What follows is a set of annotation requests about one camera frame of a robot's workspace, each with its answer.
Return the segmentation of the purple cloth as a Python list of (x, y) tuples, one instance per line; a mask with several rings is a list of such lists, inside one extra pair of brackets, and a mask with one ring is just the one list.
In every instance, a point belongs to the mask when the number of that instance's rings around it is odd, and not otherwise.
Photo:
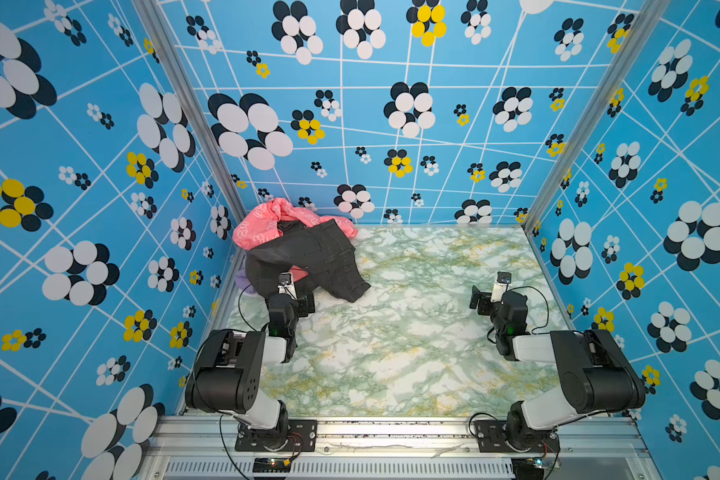
[(241, 268), (234, 274), (234, 282), (236, 287), (244, 294), (244, 295), (255, 295), (256, 290), (252, 286), (251, 282), (247, 278), (247, 275), (245, 273), (245, 269)]

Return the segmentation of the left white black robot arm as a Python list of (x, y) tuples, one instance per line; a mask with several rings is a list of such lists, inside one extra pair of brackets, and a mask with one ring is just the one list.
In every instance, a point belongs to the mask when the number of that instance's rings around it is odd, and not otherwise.
[(269, 321), (261, 330), (213, 330), (202, 344), (185, 389), (189, 409), (238, 422), (237, 451), (305, 451), (314, 421), (291, 421), (285, 403), (260, 386), (268, 366), (291, 361), (298, 321), (315, 312), (314, 296), (277, 293), (267, 301)]

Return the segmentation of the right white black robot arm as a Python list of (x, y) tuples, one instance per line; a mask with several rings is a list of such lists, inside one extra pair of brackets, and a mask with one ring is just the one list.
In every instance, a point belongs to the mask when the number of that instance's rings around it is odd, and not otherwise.
[(556, 368), (559, 385), (512, 404), (504, 421), (505, 441), (525, 451), (559, 427), (592, 414), (618, 413), (644, 405), (646, 389), (606, 330), (527, 330), (527, 297), (516, 289), (482, 292), (473, 287), (469, 307), (487, 316), (487, 339), (507, 361)]

